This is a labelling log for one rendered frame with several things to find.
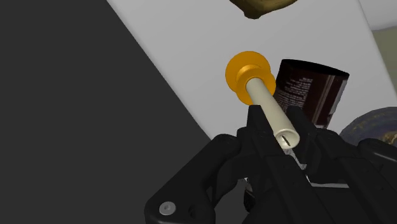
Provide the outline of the blue grey round plate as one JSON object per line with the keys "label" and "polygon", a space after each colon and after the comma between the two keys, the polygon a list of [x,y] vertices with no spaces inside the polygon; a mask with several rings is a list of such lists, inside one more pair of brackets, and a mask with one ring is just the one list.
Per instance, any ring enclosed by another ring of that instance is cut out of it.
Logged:
{"label": "blue grey round plate", "polygon": [[397,147],[397,107],[375,109],[357,117],[341,131],[340,137],[353,145],[372,138]]}

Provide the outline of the dark brown printed can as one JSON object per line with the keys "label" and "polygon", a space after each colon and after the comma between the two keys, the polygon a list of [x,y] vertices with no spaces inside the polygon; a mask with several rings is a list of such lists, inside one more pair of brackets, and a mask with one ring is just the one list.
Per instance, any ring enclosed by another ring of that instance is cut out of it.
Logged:
{"label": "dark brown printed can", "polygon": [[349,73],[295,59],[281,60],[274,98],[283,110],[298,106],[319,128],[327,128],[347,85]]}

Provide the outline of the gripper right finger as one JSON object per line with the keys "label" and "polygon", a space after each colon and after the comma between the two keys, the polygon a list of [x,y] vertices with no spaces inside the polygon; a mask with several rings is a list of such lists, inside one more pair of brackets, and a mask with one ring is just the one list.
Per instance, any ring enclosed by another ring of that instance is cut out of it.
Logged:
{"label": "gripper right finger", "polygon": [[298,106],[286,114],[301,137],[298,160],[335,224],[397,224],[397,147],[374,138],[349,144]]}

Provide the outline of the orange plunger with cream handle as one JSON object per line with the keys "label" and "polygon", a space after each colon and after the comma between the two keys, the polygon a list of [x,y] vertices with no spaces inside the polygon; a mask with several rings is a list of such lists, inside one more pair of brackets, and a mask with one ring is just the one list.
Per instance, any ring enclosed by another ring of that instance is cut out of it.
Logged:
{"label": "orange plunger with cream handle", "polygon": [[274,99],[276,82],[263,55],[253,51],[238,53],[227,64],[225,78],[241,102],[261,107],[282,149],[289,150],[298,145],[298,132]]}

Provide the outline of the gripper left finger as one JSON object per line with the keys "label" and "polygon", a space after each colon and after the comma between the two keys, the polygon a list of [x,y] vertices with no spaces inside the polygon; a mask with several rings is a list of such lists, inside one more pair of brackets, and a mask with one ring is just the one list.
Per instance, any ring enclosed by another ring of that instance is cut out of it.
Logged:
{"label": "gripper left finger", "polygon": [[243,178],[259,199],[271,187],[253,143],[260,131],[276,144],[262,108],[252,105],[236,136],[217,135],[147,201],[146,224],[216,224],[214,208]]}

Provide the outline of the olive brown lumpy object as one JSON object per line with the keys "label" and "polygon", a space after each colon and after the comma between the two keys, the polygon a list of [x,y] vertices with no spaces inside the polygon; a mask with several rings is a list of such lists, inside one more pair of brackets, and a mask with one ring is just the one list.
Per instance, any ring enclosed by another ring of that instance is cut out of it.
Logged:
{"label": "olive brown lumpy object", "polygon": [[258,19],[261,16],[288,7],[298,0],[229,0],[244,16],[249,19]]}

